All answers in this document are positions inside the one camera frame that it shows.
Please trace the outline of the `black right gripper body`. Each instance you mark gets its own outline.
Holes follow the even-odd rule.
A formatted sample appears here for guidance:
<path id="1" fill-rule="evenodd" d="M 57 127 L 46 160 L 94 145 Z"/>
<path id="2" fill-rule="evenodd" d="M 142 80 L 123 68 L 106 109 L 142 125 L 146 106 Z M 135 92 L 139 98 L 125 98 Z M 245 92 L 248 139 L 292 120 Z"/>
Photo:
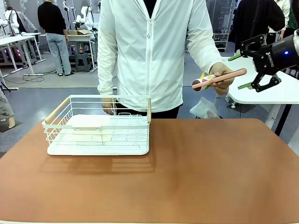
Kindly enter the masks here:
<path id="1" fill-rule="evenodd" d="M 299 36 L 292 34 L 271 45 L 264 45 L 258 53 L 263 55 L 263 59 L 253 58 L 253 64 L 258 73 L 274 75 L 278 71 L 298 66 Z"/>

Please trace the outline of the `person's left hand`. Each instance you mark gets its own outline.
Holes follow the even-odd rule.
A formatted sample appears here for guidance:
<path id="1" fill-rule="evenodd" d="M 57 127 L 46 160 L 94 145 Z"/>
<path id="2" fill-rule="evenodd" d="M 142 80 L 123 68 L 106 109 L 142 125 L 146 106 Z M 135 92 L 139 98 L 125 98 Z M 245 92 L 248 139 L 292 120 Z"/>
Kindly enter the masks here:
<path id="1" fill-rule="evenodd" d="M 230 68 L 228 68 L 225 64 L 215 63 L 211 67 L 209 74 L 212 74 L 215 76 L 222 76 L 222 75 L 226 75 L 231 72 L 232 72 L 232 70 Z M 234 78 L 226 79 L 221 82 L 212 83 L 212 86 L 214 87 L 214 89 L 218 95 L 225 95 L 228 93 L 229 87 L 233 83 L 233 81 L 234 81 Z"/>

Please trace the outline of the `person's right hand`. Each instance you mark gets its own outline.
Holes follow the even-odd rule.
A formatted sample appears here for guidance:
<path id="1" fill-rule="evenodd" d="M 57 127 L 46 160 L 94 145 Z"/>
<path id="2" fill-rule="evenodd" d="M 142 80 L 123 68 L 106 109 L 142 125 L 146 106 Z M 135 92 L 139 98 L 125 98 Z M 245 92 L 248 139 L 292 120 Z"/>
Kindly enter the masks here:
<path id="1" fill-rule="evenodd" d="M 109 115 L 114 115 L 115 110 L 116 110 L 116 106 L 115 106 L 114 103 L 103 103 L 102 104 L 102 109 L 105 113 L 107 113 Z"/>

